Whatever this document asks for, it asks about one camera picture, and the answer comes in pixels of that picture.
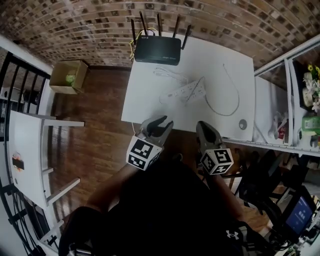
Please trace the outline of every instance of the wooden floor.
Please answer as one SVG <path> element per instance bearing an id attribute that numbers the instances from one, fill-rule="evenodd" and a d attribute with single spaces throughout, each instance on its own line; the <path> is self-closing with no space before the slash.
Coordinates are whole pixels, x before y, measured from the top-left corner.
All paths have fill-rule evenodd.
<path id="1" fill-rule="evenodd" d="M 54 127 L 49 144 L 51 190 L 55 191 L 72 179 L 81 182 L 55 204 L 58 219 L 63 219 L 85 204 L 89 195 L 126 162 L 126 151 L 133 135 L 131 123 L 122 122 L 122 108 L 130 72 L 91 70 L 85 79 L 85 93 L 56 94 L 52 115 L 59 119 L 84 121 L 84 127 Z M 195 133 L 173 130 L 165 144 L 163 157 L 183 153 L 186 164 L 193 166 L 197 152 Z M 234 156 L 233 170 L 239 168 Z M 244 207 L 246 220 L 261 230 L 268 217 Z"/>

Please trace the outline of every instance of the white marker cube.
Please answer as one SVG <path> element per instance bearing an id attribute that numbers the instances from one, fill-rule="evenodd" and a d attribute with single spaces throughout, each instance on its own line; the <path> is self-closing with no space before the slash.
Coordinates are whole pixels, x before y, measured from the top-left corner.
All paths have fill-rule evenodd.
<path id="1" fill-rule="evenodd" d="M 234 164 L 229 148 L 207 149 L 200 162 L 210 175 L 225 174 Z"/>
<path id="2" fill-rule="evenodd" d="M 132 136 L 126 151 L 126 162 L 145 171 L 158 159 L 162 150 L 162 147 Z"/>

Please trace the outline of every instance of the router antenna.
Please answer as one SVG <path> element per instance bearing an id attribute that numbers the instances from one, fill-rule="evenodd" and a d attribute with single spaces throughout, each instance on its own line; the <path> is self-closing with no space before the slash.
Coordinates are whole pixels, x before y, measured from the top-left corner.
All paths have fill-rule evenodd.
<path id="1" fill-rule="evenodd" d="M 141 21 L 142 21 L 142 25 L 143 25 L 144 33 L 145 33 L 145 35 L 147 36 L 148 34 L 147 34 L 147 30 L 146 30 L 145 22 L 144 22 L 144 17 L 142 16 L 141 11 L 139 11 L 139 13 L 140 13 L 140 17 L 141 17 Z"/>
<path id="2" fill-rule="evenodd" d="M 131 27 L 132 27 L 133 44 L 136 45 L 135 23 L 133 19 L 131 19 Z"/>
<path id="3" fill-rule="evenodd" d="M 161 37 L 161 24 L 160 24 L 159 13 L 156 14 L 156 18 L 157 18 L 157 20 L 158 20 L 158 33 L 159 33 L 159 37 Z"/>
<path id="4" fill-rule="evenodd" d="M 174 27 L 174 32 L 173 32 L 173 38 L 176 37 L 177 29 L 178 29 L 178 24 L 179 24 L 179 19 L 180 19 L 180 14 L 178 14 L 178 17 L 176 17 L 176 22 L 175 22 L 175 27 Z"/>
<path id="5" fill-rule="evenodd" d="M 182 44 L 182 48 L 181 48 L 182 50 L 185 48 L 185 45 L 186 45 L 186 42 L 187 42 L 187 38 L 189 36 L 190 29 L 191 29 L 191 25 L 189 25 L 186 28 L 186 32 L 185 32 L 185 36 L 184 36 L 184 40 L 183 40 L 183 44 Z"/>

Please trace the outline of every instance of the black shirt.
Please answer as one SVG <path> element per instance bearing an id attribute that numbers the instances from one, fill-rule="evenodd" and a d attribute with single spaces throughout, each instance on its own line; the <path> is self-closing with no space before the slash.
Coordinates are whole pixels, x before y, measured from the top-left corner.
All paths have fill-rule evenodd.
<path id="1" fill-rule="evenodd" d="M 76 209 L 61 236 L 59 256 L 68 254 L 70 244 L 88 240 L 97 256 L 243 255 L 244 241 L 258 234 L 220 202 L 183 163 L 157 161 L 127 182 L 107 214 Z"/>

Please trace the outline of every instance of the yellow cable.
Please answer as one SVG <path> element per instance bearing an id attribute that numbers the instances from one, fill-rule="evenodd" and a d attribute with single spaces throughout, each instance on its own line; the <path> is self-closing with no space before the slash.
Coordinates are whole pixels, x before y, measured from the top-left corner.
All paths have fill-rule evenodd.
<path id="1" fill-rule="evenodd" d="M 158 30 L 156 30 L 154 27 L 149 27 L 149 28 L 147 28 L 146 30 L 153 30 L 153 31 L 157 31 L 158 32 Z M 142 34 L 142 32 L 143 32 L 144 30 L 142 29 L 139 33 L 138 33 L 138 35 L 137 35 L 137 37 L 136 37 L 136 41 L 139 39 L 139 36 Z M 129 42 L 129 45 L 130 45 L 130 49 L 131 49 L 131 54 L 130 54 L 130 60 L 132 60 L 134 57 L 135 57 L 135 54 L 134 54 L 134 49 L 133 49 L 133 47 L 132 47 L 132 43 L 134 42 L 134 40 L 131 40 L 130 42 Z"/>

